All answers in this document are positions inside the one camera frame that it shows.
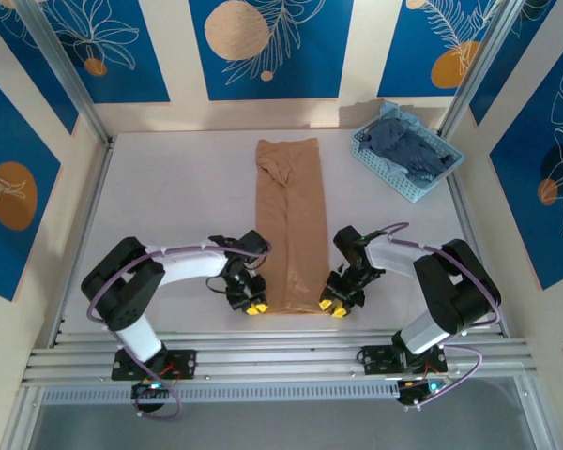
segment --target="blue wall panel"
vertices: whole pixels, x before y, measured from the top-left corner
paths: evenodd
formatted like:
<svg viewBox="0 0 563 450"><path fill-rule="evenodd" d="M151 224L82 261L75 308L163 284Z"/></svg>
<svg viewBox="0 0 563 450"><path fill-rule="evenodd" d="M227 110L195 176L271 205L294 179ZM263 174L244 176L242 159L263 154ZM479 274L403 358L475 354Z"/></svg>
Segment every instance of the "blue wall panel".
<svg viewBox="0 0 563 450"><path fill-rule="evenodd" d="M404 0L378 96L453 95L496 14L498 3Z"/></svg>
<svg viewBox="0 0 563 450"><path fill-rule="evenodd" d="M478 124L494 103L554 4L555 0L527 0L525 2L519 17L511 27L510 33L505 38L495 60L469 103Z"/></svg>
<svg viewBox="0 0 563 450"><path fill-rule="evenodd" d="M7 300L14 297L59 168L0 90L0 296Z"/></svg>
<svg viewBox="0 0 563 450"><path fill-rule="evenodd" d="M491 159L546 289L563 279L563 54Z"/></svg>
<svg viewBox="0 0 563 450"><path fill-rule="evenodd" d="M353 0L190 0L211 100L336 98Z"/></svg>
<svg viewBox="0 0 563 450"><path fill-rule="evenodd" d="M47 0L40 6L96 103L169 101L138 0ZM2 3L0 35L71 132L77 112L17 13Z"/></svg>

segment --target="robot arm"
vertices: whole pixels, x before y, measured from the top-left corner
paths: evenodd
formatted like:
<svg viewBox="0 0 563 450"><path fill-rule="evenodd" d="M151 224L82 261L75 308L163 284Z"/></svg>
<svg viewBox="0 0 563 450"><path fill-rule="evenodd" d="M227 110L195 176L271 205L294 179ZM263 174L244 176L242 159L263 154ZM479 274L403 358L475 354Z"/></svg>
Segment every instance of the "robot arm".
<svg viewBox="0 0 563 450"><path fill-rule="evenodd" d="M159 373L171 364L175 352L167 351L145 316L145 309L158 287L188 278L222 277L232 309L242 309L247 313L266 310L265 281L246 267L257 257L204 249L214 247L252 254L268 252L268 243L255 231L248 232L239 240L212 236L201 244L202 249L180 254L167 254L166 249L145 247L135 237L128 237L117 244L84 279L82 291L92 301L118 271L139 258L145 258L130 269L127 279L118 279L104 293L96 303L96 311L108 329L116 333L141 362ZM160 255L146 258L156 251L160 251ZM144 376L125 352L117 353L113 379L137 380Z"/></svg>
<svg viewBox="0 0 563 450"><path fill-rule="evenodd" d="M431 361L446 371L446 358L437 344L489 313L493 308L488 295L500 305L500 292L465 241L454 239L432 252L431 247L407 241L396 244L385 234L361 236L352 226L336 234L334 244L349 265L330 273L320 307L336 317L348 314L354 305L362 307L365 286L387 270L416 278L428 310L398 331L391 345L363 347L365 373L420 374Z"/></svg>

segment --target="tan pants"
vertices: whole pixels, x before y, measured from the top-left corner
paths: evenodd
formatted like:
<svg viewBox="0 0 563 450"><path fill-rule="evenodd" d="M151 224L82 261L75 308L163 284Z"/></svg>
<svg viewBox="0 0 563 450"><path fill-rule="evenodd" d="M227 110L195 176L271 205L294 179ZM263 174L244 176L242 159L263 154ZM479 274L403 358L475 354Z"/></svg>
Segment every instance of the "tan pants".
<svg viewBox="0 0 563 450"><path fill-rule="evenodd" d="M273 250L261 268L267 312L321 313L329 275L319 142L259 141L256 229Z"/></svg>

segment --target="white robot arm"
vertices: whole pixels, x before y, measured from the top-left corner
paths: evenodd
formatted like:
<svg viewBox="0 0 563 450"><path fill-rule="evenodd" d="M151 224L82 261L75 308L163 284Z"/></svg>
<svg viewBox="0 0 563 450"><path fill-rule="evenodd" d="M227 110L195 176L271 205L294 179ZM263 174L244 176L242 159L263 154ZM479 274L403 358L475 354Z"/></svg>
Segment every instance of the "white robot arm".
<svg viewBox="0 0 563 450"><path fill-rule="evenodd" d="M84 279L82 291L94 303L101 322L138 360L159 372L171 358L145 316L155 290L182 279L221 277L232 309L249 314L264 312L266 284L248 264L268 252L267 241L255 231L239 240L212 236L200 245L179 248L145 247L135 237L128 237ZM128 272L127 280L117 276L121 271ZM129 379L138 376L135 369L127 372L133 372L128 374Z"/></svg>
<svg viewBox="0 0 563 450"><path fill-rule="evenodd" d="M365 286L387 270L416 278L428 310L394 335L388 356L396 364L386 366L388 373L417 372L436 344L496 311L500 292L465 241L437 249L392 237L383 231L362 236L352 226L340 230L334 244L349 265L329 274L320 307L336 317L362 307Z"/></svg>

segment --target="laundry basket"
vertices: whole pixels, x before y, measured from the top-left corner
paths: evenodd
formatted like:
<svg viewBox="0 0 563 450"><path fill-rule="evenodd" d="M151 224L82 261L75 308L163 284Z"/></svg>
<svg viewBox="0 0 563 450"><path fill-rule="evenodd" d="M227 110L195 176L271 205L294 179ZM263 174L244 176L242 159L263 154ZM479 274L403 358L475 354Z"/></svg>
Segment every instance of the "laundry basket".
<svg viewBox="0 0 563 450"><path fill-rule="evenodd" d="M416 183L407 178L407 176L404 174L397 175L390 173L389 165L384 158L379 157L369 149L359 149L360 143L365 136L365 130L368 128L368 126L378 119L385 118L397 118L401 121L404 121L404 123L408 126L408 129L422 137L433 148L437 155L439 155L441 158L453 156L454 163L444 172L438 175L434 180L431 180L427 183L423 182L422 180L418 180ZM398 105L394 103L391 103L389 101L385 102L380 110L380 116L378 117L378 119L375 119L364 127L359 128L354 134L353 155L356 159L367 166L373 173L382 178L393 188L398 190L406 199L408 199L412 203L415 203L430 190L432 190L434 186L437 186L440 181L446 178L464 161L464 155L459 152L459 150L424 127L415 115L409 112L401 111Z"/></svg>

